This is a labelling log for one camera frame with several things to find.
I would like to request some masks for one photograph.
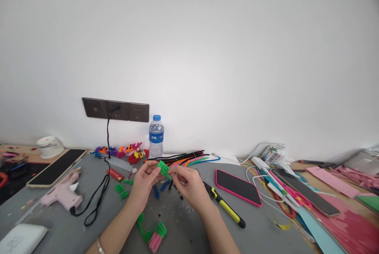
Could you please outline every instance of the yellow utility knife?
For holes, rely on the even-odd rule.
[[[216,190],[203,181],[205,189],[208,192],[210,199],[216,201],[223,207],[224,210],[234,219],[234,221],[241,227],[245,228],[245,221],[224,201],[224,199],[216,192]]]

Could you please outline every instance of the power cord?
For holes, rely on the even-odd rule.
[[[120,105],[116,105],[114,106],[112,109],[110,109],[109,111],[109,114],[108,114],[108,122],[107,122],[107,144],[108,144],[108,159],[111,158],[111,152],[110,152],[110,145],[109,145],[109,120],[111,118],[111,114],[117,110],[120,110],[121,109],[121,106]],[[109,162],[107,161],[107,158],[104,157],[104,161],[108,164],[108,173],[104,176],[103,180],[101,181],[100,185],[98,186],[98,188],[96,189],[96,191],[92,194],[90,200],[88,201],[87,203],[87,206],[85,207],[85,209],[80,212],[80,213],[75,213],[75,207],[72,207],[70,208],[70,213],[71,215],[73,216],[81,216],[87,209],[88,207],[90,206],[94,196],[96,195],[96,192],[100,189],[101,186],[103,186],[102,190],[101,190],[101,193],[100,193],[100,197],[96,203],[96,208],[90,212],[90,214],[86,217],[86,219],[84,220],[84,226],[90,226],[91,224],[93,224],[98,216],[98,210],[99,210],[99,207],[101,205],[101,202],[103,200],[103,196],[105,194],[105,191],[109,185],[109,181],[111,179],[110,177],[110,173],[111,173],[111,165],[109,164]],[[88,223],[87,220],[89,219],[90,216],[92,216],[93,214],[95,214],[95,217]]]

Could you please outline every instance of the hand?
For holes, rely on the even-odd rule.
[[[196,170],[176,165],[170,168],[168,174],[172,174],[172,179],[180,194],[200,215],[215,207]]]
[[[127,203],[138,210],[138,215],[145,209],[153,185],[163,179],[161,168],[156,168],[157,164],[158,161],[149,160],[135,174]]]

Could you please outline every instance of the table surface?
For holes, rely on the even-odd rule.
[[[52,163],[56,159],[58,159],[62,154],[64,154],[64,153],[62,153],[59,156],[56,156],[56,157],[50,158],[50,159],[42,159],[39,155],[38,149],[34,149],[34,147],[32,147],[32,146],[0,145],[0,152],[4,152],[4,151],[17,152],[20,154],[20,156],[27,155],[28,156],[28,162],[32,162],[32,163]],[[291,167],[293,169],[305,169],[305,168],[313,167],[313,166],[315,166],[315,165],[294,162],[294,163],[292,163]],[[365,207],[359,201],[357,201],[355,199],[351,199],[351,198],[335,191],[333,188],[329,187],[328,185],[326,185],[324,182],[322,182],[321,180],[319,180],[318,178],[316,178],[315,176],[313,176],[309,172],[302,172],[301,174],[308,180],[308,182],[311,186],[319,189],[322,192],[330,193],[330,194],[333,194],[333,195],[339,197],[340,199],[345,201],[347,204],[349,204],[352,208],[354,208],[360,215],[362,215],[364,218],[369,220],[372,224],[379,227],[379,216],[376,213],[374,213],[373,211],[371,211],[369,208]],[[345,180],[342,178],[340,178],[340,179],[345,181],[347,184],[351,185],[353,188],[358,189],[362,193],[370,193],[366,189],[350,183],[348,180]],[[3,212],[1,212],[0,215],[1,216],[4,216],[4,215],[9,216],[9,214],[5,214]],[[306,242],[314,249],[315,252],[322,254],[322,251],[317,246],[315,246],[314,244],[310,243],[307,240],[306,240]]]
[[[142,164],[143,161],[141,160],[136,166],[140,167]],[[78,163],[78,167],[81,167],[81,175],[76,193],[83,195],[84,198],[82,204],[78,207],[78,211],[80,211],[84,209],[89,197],[104,177],[107,166],[102,160],[88,154]],[[246,228],[242,229],[218,203],[214,202],[242,253],[250,252],[252,247],[258,252],[313,253],[312,248],[307,245],[294,227],[283,231],[273,222],[287,224],[288,219],[286,217],[276,214],[271,208],[256,207],[215,186],[216,169],[222,169],[233,176],[244,179],[244,168],[233,164],[212,162],[193,165],[193,168],[197,168],[203,180],[214,186],[220,196],[245,220]],[[114,169],[123,175],[129,173],[118,167],[114,167]],[[121,200],[120,195],[115,192],[114,187],[116,184],[118,182],[111,178],[99,209],[98,218],[89,227],[84,227],[83,222],[86,215],[94,209],[95,203],[92,203],[81,217],[71,216],[59,203],[54,203],[49,207],[38,205],[23,222],[43,225],[50,230],[37,246],[34,254],[84,253],[117,215],[127,200]],[[131,186],[125,183],[121,183],[121,185],[126,190],[131,190]],[[257,186],[257,188],[260,192],[268,195],[262,185]],[[46,189],[23,188],[6,201],[0,207],[2,216],[0,239],[12,229],[14,223],[24,212],[24,210],[20,209],[21,206],[26,204],[28,200],[40,198],[47,192],[48,190]],[[98,196],[99,194],[94,197],[94,202],[97,201]],[[145,231],[150,230],[153,232],[159,221],[166,225],[167,235],[163,239],[157,254],[173,253],[178,250],[180,250],[181,254],[210,253],[205,227],[199,215],[186,200],[180,199],[180,194],[175,188],[170,191],[166,189],[164,192],[160,192],[160,199],[154,197],[153,191],[150,193],[148,204],[144,210],[143,227]],[[136,226],[133,227],[121,253],[151,253]]]

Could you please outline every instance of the white power bank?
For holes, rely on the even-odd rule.
[[[44,226],[19,224],[0,241],[0,253],[31,254],[46,232]]]

